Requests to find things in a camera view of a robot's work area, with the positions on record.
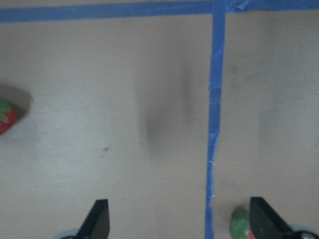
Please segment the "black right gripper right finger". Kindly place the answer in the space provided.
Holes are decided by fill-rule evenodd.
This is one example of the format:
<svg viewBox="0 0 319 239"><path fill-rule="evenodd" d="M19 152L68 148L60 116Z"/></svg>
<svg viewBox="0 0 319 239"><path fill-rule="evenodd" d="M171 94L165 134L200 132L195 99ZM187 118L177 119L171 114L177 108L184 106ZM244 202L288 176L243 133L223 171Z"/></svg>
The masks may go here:
<svg viewBox="0 0 319 239"><path fill-rule="evenodd" d="M294 231L262 197L250 198L250 230L256 239L291 239Z"/></svg>

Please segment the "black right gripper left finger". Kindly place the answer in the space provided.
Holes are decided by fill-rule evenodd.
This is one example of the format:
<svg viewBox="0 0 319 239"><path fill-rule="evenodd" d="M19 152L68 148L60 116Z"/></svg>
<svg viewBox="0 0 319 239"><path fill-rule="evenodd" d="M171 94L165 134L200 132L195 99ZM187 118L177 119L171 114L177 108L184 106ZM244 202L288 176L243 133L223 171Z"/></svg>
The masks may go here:
<svg viewBox="0 0 319 239"><path fill-rule="evenodd" d="M110 216L108 200L96 200L75 238L107 239L109 233Z"/></svg>

